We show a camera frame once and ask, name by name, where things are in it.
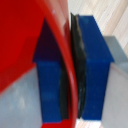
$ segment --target red object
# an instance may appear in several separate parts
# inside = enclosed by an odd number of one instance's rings
[[[10,83],[33,66],[31,60],[37,37],[41,31],[42,12],[44,12],[67,68],[71,88],[72,111],[71,119],[62,121],[60,124],[43,124],[42,128],[74,128],[78,114],[78,95],[70,51],[67,0],[38,0],[38,4],[35,0],[1,0],[0,3],[0,78],[3,79],[2,84],[0,84],[0,91],[3,91]]]

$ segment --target black strip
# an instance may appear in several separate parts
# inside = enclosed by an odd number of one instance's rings
[[[75,66],[75,72],[78,85],[78,118],[82,116],[82,112],[85,104],[85,52],[84,44],[80,35],[79,27],[77,24],[77,17],[71,14],[71,44],[72,44],[72,56]]]

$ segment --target red surface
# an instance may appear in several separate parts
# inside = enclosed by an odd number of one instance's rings
[[[12,82],[35,66],[32,59],[37,39],[37,37],[27,38],[18,60],[0,73],[0,92],[3,92]]]
[[[34,66],[32,57],[44,12],[67,68],[72,113],[69,120],[60,124],[44,124],[43,128],[74,128],[78,96],[70,52],[67,0],[37,0],[37,3],[36,0],[0,0],[0,92]]]
[[[39,36],[42,22],[35,0],[0,0],[0,73],[16,62],[27,37]]]

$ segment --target blue block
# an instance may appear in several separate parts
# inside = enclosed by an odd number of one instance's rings
[[[43,123],[61,122],[60,76],[61,53],[56,40],[44,20],[34,62],[37,63]]]
[[[101,120],[110,63],[113,57],[93,16],[77,16],[86,54],[84,120]]]

